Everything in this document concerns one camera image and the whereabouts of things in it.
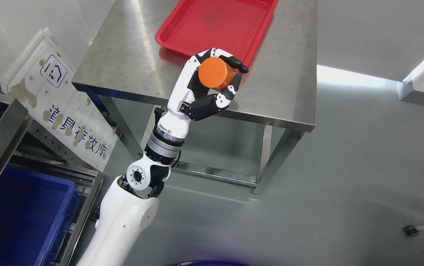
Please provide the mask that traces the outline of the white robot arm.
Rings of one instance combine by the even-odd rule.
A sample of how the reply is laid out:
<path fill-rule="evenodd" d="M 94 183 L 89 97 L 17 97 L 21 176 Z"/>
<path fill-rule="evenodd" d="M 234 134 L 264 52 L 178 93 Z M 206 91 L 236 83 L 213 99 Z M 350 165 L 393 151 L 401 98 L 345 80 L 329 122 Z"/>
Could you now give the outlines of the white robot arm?
<path fill-rule="evenodd" d="M 156 216 L 158 195 L 187 133 L 187 129 L 155 127 L 142 157 L 116 177 L 104 195 L 96 232 L 79 266 L 121 266 L 127 261 L 136 240 Z"/>

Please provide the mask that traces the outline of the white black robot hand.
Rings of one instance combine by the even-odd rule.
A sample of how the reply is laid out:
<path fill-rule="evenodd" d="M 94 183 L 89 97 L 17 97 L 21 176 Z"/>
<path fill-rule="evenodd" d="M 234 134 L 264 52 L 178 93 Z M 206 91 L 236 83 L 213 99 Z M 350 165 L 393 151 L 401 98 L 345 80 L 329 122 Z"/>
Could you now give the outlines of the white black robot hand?
<path fill-rule="evenodd" d="M 209 58 L 220 59 L 238 71 L 222 92 L 208 94 L 208 89 L 199 81 L 199 68 Z M 242 75 L 248 71 L 242 61 L 222 49 L 211 48 L 193 55 L 175 83 L 167 111 L 156 122 L 155 133 L 171 141 L 185 139 L 192 121 L 213 116 L 230 106 L 240 88 Z"/>

